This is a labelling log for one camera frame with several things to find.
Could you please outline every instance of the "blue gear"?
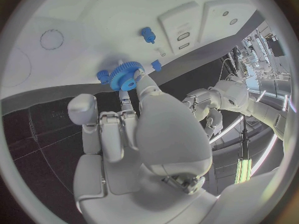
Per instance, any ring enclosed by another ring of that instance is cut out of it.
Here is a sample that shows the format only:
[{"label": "blue gear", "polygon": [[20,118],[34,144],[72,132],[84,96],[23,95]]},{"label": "blue gear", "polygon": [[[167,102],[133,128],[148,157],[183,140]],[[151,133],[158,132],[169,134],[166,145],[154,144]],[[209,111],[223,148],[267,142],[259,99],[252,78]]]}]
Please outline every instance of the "blue gear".
[{"label": "blue gear", "polygon": [[114,91],[130,91],[136,87],[134,73],[138,69],[145,69],[136,61],[123,63],[110,74],[110,87]]},{"label": "blue gear", "polygon": [[102,70],[97,73],[97,78],[101,81],[102,85],[108,84],[110,82],[109,72],[107,70]]}]

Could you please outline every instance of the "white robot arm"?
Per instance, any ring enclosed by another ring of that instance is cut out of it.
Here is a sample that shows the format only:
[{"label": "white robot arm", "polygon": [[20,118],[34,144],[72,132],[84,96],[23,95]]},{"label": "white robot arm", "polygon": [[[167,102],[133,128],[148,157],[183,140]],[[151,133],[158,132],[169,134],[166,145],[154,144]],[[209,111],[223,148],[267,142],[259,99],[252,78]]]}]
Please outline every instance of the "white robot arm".
[{"label": "white robot arm", "polygon": [[200,89],[193,91],[183,100],[195,115],[198,121],[207,117],[206,132],[211,136],[209,128],[214,130],[219,125],[220,118],[209,122],[210,116],[216,117],[215,110],[227,110],[240,112],[247,116],[254,116],[261,122],[273,129],[279,139],[283,140],[287,120],[286,111],[278,111],[266,104],[256,102],[256,99],[249,95],[247,86],[242,80],[235,76],[229,76],[228,80],[219,81],[209,90]]}]

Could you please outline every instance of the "blue plastic part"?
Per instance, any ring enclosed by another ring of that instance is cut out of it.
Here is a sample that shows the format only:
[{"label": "blue plastic part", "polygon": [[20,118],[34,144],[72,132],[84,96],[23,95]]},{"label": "blue plastic part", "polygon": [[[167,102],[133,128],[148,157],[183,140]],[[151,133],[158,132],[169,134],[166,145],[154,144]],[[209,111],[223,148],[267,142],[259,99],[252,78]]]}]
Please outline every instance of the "blue plastic part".
[{"label": "blue plastic part", "polygon": [[145,27],[141,30],[141,35],[144,37],[147,43],[154,44],[155,34],[151,31],[149,27]]},{"label": "blue plastic part", "polygon": [[114,91],[130,91],[136,88],[134,73],[138,69],[143,69],[143,66],[136,61],[123,63],[110,74],[110,87]]},{"label": "blue plastic part", "polygon": [[102,70],[97,73],[97,78],[101,81],[102,85],[108,84],[110,82],[109,72],[107,70]]},{"label": "blue plastic part", "polygon": [[159,62],[159,60],[155,60],[154,62],[152,62],[152,67],[156,70],[156,71],[161,71],[162,70],[162,65]]}]

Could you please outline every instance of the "dark floor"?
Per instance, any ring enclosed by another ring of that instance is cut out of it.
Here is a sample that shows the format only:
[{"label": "dark floor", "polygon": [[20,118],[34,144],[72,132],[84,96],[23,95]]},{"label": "dark floor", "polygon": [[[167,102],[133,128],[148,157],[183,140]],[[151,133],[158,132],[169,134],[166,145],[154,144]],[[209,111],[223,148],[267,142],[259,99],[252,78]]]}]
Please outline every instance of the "dark floor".
[{"label": "dark floor", "polygon": [[[161,89],[179,100],[189,92],[214,86],[219,79],[220,60],[208,63],[163,85]],[[223,71],[222,78],[227,76]],[[99,93],[99,112],[121,110],[118,94]],[[130,92],[138,111],[136,91]],[[67,114],[71,98],[9,113],[3,117],[4,130],[11,155],[27,185],[56,215],[69,224],[84,224],[73,198],[73,176],[76,164],[83,154],[81,127],[74,125]],[[238,116],[222,112],[224,126]],[[0,218],[5,223],[33,223],[19,208],[6,187],[0,182]]]}]

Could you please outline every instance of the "black floor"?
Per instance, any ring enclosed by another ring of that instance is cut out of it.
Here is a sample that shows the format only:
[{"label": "black floor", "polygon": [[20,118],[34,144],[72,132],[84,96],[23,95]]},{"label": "black floor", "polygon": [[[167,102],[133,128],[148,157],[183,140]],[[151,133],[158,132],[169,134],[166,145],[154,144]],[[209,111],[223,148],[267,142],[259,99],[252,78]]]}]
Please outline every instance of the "black floor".
[{"label": "black floor", "polygon": [[[208,63],[163,85],[161,89],[179,100],[189,92],[214,86],[219,79],[220,60]],[[225,69],[222,78],[227,76]],[[95,95],[99,112],[121,110],[118,94]],[[130,92],[138,111],[136,91]],[[73,177],[76,164],[83,154],[81,127],[74,125],[67,114],[71,98],[32,106],[3,117],[7,144],[14,162],[34,194],[56,215],[69,224],[85,224],[77,211],[73,198]],[[222,112],[224,126],[229,125],[237,113]],[[1,223],[31,224],[0,181]]]}]

